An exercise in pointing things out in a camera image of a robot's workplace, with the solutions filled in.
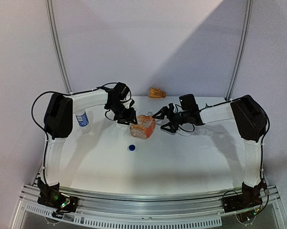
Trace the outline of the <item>crushed orange label bottle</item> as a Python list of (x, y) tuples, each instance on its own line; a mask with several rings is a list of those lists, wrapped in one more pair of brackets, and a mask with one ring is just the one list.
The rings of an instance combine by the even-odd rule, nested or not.
[(151, 137), (156, 127), (155, 119), (151, 115), (137, 116), (137, 124), (130, 125), (130, 135), (134, 138), (146, 140)]

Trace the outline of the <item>blue bottle cap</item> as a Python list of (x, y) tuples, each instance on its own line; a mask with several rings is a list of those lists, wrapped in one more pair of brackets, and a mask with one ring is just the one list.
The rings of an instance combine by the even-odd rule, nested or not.
[(128, 146), (129, 151), (134, 151), (136, 149), (135, 145), (129, 145)]

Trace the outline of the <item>clear bottle blue label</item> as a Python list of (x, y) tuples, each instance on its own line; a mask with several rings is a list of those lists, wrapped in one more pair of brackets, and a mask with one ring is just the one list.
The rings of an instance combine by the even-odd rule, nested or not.
[(80, 110), (75, 113), (78, 125), (84, 134), (91, 132), (91, 125), (85, 110)]

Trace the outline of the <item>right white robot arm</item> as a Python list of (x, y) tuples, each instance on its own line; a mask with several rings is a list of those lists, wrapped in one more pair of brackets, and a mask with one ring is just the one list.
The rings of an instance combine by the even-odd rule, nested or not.
[(220, 121), (233, 120), (240, 137), (244, 141), (246, 153), (245, 177), (242, 183), (242, 194), (237, 198), (241, 208), (249, 207), (264, 187), (263, 146), (262, 143), (269, 131), (269, 118), (264, 109), (250, 95), (199, 108), (193, 94), (179, 97), (181, 111), (170, 103), (153, 114), (154, 119), (167, 119), (168, 123), (161, 129), (171, 134), (177, 132), (183, 124), (203, 126)]

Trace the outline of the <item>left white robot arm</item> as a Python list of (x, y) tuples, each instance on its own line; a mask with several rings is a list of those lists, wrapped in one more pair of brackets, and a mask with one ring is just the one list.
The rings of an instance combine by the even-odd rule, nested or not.
[(45, 147), (42, 163), (42, 177), (38, 187), (43, 199), (51, 206), (58, 207), (62, 202), (59, 189), (59, 164), (66, 138), (73, 129), (73, 116), (76, 112), (95, 106), (103, 106), (114, 114), (113, 121), (122, 125), (136, 124), (136, 111), (130, 88), (121, 82), (114, 88), (107, 84), (95, 89), (63, 94), (51, 91), (41, 130), (45, 133)]

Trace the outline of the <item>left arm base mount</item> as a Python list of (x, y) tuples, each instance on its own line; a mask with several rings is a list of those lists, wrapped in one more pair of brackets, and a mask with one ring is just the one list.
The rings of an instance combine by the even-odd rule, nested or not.
[(65, 213), (74, 213), (77, 210), (79, 198), (59, 191), (60, 184), (49, 186), (40, 178), (37, 182), (40, 194), (37, 203), (55, 209), (53, 217), (62, 218)]

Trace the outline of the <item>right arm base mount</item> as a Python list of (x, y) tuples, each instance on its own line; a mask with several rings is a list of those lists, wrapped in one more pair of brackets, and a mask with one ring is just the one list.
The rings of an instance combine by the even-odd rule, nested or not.
[(241, 221), (249, 218), (251, 220), (263, 212), (269, 203), (267, 184), (262, 181), (258, 185), (250, 187), (243, 182), (241, 191), (242, 193), (238, 194), (235, 190), (229, 190), (222, 195), (224, 212), (244, 210), (237, 213), (237, 219)]

